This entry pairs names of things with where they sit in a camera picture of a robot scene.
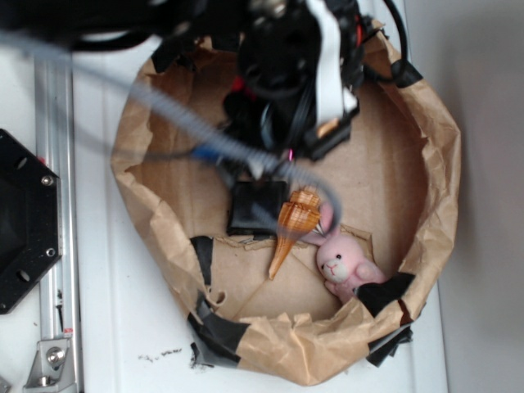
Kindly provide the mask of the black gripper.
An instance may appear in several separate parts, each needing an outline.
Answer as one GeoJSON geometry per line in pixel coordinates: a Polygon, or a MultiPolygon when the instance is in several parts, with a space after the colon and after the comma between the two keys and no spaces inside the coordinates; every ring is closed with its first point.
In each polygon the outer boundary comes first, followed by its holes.
{"type": "Polygon", "coordinates": [[[277,156],[321,160],[350,138],[364,81],[356,1],[253,1],[238,75],[256,94],[224,99],[225,132],[277,156]]]}

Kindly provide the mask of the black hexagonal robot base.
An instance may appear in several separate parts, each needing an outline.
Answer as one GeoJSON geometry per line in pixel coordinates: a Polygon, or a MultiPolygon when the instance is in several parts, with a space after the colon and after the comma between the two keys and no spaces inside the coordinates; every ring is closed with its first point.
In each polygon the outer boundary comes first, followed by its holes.
{"type": "Polygon", "coordinates": [[[1,314],[9,314],[61,257],[59,178],[1,131],[1,314]]]}

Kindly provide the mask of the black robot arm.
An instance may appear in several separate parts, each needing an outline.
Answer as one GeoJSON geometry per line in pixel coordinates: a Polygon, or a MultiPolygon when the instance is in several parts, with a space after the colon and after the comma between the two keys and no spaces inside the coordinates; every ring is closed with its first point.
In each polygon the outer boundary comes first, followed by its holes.
{"type": "Polygon", "coordinates": [[[161,39],[152,61],[192,67],[209,38],[237,56],[227,134],[272,153],[324,158],[359,113],[365,18],[355,1],[4,1],[1,26],[73,51],[161,39]]]}

